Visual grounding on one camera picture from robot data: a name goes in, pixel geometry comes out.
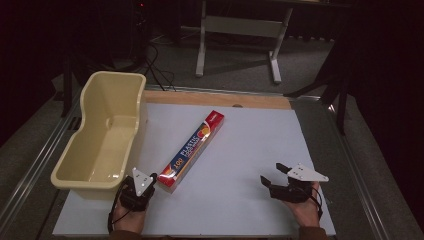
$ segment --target cable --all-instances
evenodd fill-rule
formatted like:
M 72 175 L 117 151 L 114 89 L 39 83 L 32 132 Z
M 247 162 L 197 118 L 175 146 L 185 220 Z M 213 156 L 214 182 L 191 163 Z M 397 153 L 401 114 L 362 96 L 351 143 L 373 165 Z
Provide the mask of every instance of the cable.
M 302 189 L 302 188 L 300 188 L 300 187 L 294 187 L 294 189 L 297 189 L 297 190 L 300 190 L 301 192 L 303 192 L 307 197 L 309 197 L 312 201 L 314 201 L 314 203 L 317 205 L 317 207 L 318 207 L 318 219 L 321 219 L 321 216 L 322 216 L 322 197 L 321 197 L 321 194 L 315 189 L 315 188 L 313 188 L 313 187 L 310 187 L 310 188 L 312 188 L 316 193 L 317 193 L 317 195 L 319 196 L 319 198 L 320 198 L 320 201 L 321 202 L 318 202 L 318 200 L 312 195 L 312 194 L 308 194 L 307 192 L 305 192 L 305 190 L 304 189 Z
M 123 219 L 125 216 L 128 215 L 132 210 L 128 210 L 124 215 L 122 215 L 120 218 L 116 219 L 115 221 L 112 221 L 112 224 L 117 223 L 119 220 Z
M 110 210 L 110 213 L 109 213 L 108 218 L 107 218 L 107 230 L 109 231 L 109 233 L 111 233 L 113 231 L 113 224 L 116 223 L 116 221 L 113 221 L 113 213 L 115 212 L 116 203 L 118 202 L 118 198 L 121 195 L 122 189 L 124 188 L 125 185 L 128 185 L 127 184 L 128 180 L 129 179 L 127 177 L 122 181 L 121 185 L 118 188 L 118 191 L 115 194 L 115 199 L 113 200 L 113 203 L 112 203 L 112 209 Z
M 174 80 L 174 77 L 175 77 L 175 75 L 174 75 L 174 73 L 172 73 L 172 72 L 170 72 L 170 71 L 162 71 L 162 70 L 160 70 L 158 67 L 156 67 L 156 65 L 154 64 L 155 63 L 155 61 L 156 61 L 156 59 L 158 58 L 158 56 L 159 56 L 159 51 L 158 51 L 158 49 L 153 45 L 153 44 L 149 44 L 148 46 L 150 46 L 151 48 L 153 48 L 154 50 L 155 50 L 155 55 L 154 55 L 154 57 L 153 57 L 153 60 L 150 60 L 150 59 L 148 59 L 148 58 L 146 58 L 146 62 L 147 62 L 147 69 L 146 69 L 146 71 L 145 71 L 145 73 L 144 73 L 144 75 L 146 76 L 148 73 L 149 73 L 149 71 L 152 73 L 152 76 L 153 76 L 153 79 L 155 80 L 155 82 L 160 86 L 160 88 L 163 90 L 163 91 L 167 91 L 164 87 L 163 87 L 163 85 L 162 85 L 162 83 L 159 81 L 159 79 L 158 79 L 158 77 L 156 76 L 156 74 L 155 74 L 155 70 L 157 71 L 157 72 L 159 72 L 159 74 L 165 79 L 165 81 L 169 84 L 169 86 L 167 87 L 167 89 L 169 90 L 170 88 L 172 88 L 172 89 L 174 89 L 174 91 L 176 91 L 176 89 L 175 89 L 175 86 L 172 84 L 172 82 L 173 82 L 173 80 Z M 164 73 L 169 73 L 169 74 L 171 74 L 171 76 L 172 76 L 172 79 L 171 80 L 169 80 L 165 75 L 164 75 Z

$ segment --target white board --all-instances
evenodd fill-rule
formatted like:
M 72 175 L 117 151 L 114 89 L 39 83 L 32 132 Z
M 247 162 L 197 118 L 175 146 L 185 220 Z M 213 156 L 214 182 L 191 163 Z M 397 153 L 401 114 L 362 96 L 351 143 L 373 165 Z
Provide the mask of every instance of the white board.
M 277 162 L 313 169 L 294 111 L 172 104 L 147 108 L 147 132 L 136 167 L 148 175 L 162 171 L 212 110 L 224 114 L 225 120 L 174 193 L 156 187 L 143 235 L 297 236 L 290 210 L 271 199 L 260 182 L 263 175 L 274 184 L 287 184 L 287 175 L 275 168 Z M 87 200 L 71 191 L 53 234 L 107 235 L 111 198 Z M 323 211 L 321 226 L 335 235 L 325 202 Z

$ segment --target cream plastic tub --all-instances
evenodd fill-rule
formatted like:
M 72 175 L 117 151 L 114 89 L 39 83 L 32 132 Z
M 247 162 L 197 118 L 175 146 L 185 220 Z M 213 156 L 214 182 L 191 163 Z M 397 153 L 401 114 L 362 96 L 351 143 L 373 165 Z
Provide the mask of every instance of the cream plastic tub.
M 96 72 L 89 78 L 80 99 L 81 127 L 51 174 L 54 186 L 77 191 L 118 188 L 143 143 L 145 84 L 143 75 L 132 73 Z

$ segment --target plastic wrap box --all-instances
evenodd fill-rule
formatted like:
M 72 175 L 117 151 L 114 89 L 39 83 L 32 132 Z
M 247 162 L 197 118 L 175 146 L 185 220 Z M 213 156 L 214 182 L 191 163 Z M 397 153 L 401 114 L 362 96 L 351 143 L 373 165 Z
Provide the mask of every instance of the plastic wrap box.
M 212 111 L 202 124 L 191 135 L 184 146 L 178 151 L 171 162 L 158 176 L 158 183 L 166 191 L 172 193 L 191 166 L 202 154 L 209 142 L 221 128 L 224 122 L 224 115 L 217 111 Z

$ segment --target person's hand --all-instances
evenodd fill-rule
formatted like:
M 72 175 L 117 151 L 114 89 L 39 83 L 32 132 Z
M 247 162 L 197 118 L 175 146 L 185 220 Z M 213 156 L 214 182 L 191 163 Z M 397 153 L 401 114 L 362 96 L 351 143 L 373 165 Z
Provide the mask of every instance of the person's hand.
M 318 191 L 319 183 L 313 182 L 312 187 Z M 312 191 L 314 198 L 317 198 L 317 191 Z M 290 208 L 301 227 L 319 227 L 318 206 L 312 199 L 303 203 L 282 202 Z
M 144 218 L 146 217 L 146 211 L 143 212 L 133 212 L 124 208 L 121 205 L 121 201 L 118 200 L 116 203 L 116 208 L 113 211 L 113 220 L 116 221 L 113 226 L 114 230 L 125 230 L 130 232 L 135 232 L 140 234 L 144 228 Z

